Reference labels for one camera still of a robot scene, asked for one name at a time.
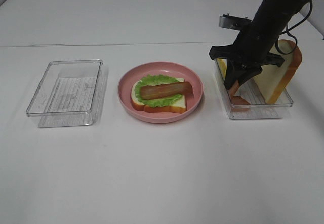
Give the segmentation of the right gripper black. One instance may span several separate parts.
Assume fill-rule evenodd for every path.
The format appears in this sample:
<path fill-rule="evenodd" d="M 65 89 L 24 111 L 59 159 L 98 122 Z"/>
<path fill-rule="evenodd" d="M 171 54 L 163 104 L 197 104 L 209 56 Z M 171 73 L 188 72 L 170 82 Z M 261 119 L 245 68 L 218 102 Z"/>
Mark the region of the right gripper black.
<path fill-rule="evenodd" d="M 239 32 L 233 44 L 211 47 L 211 59 L 226 59 L 226 89 L 230 89 L 236 81 L 239 89 L 262 72 L 261 66 L 282 66 L 284 58 L 270 50 L 284 29 L 285 26 L 281 25 L 264 27 L 258 31 L 254 26 L 248 25 Z"/>

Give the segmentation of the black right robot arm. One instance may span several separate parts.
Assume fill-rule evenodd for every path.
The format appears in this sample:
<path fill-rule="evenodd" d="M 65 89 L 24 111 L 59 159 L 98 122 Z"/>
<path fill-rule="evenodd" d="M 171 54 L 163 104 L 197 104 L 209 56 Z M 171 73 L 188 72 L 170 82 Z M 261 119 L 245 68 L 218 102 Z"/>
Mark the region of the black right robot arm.
<path fill-rule="evenodd" d="M 243 25 L 232 45 L 213 46 L 211 59 L 226 59 L 224 86 L 242 85 L 262 72 L 264 65 L 280 67 L 282 56 L 270 49 L 278 40 L 292 16 L 311 0 L 263 0 L 253 20 Z"/>

